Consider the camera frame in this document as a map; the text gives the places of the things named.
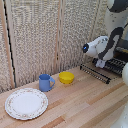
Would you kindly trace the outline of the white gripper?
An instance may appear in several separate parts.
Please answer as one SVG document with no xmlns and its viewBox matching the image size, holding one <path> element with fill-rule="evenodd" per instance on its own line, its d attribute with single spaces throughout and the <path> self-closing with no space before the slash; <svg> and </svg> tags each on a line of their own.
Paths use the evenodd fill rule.
<svg viewBox="0 0 128 128">
<path fill-rule="evenodd" d="M 103 68 L 104 66 L 105 66 L 105 61 L 104 60 L 99 59 L 96 62 L 96 67 Z"/>
</svg>

